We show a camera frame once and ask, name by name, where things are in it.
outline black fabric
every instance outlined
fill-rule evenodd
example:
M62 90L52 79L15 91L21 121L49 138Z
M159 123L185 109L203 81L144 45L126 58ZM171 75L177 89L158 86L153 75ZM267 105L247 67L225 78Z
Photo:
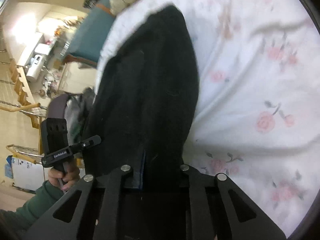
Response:
M144 188L172 190L197 99L190 36L181 12L168 6L149 16L105 67L83 134L102 142L83 153L86 173L101 176L128 164L136 181L143 174Z

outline green sleeve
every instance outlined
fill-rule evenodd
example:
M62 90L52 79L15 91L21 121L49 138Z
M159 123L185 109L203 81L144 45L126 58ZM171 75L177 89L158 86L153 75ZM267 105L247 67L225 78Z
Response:
M16 212L0 210L6 223L16 232L25 232L50 207L63 196L63 192L45 181L42 187L36 190L36 195L28 200Z

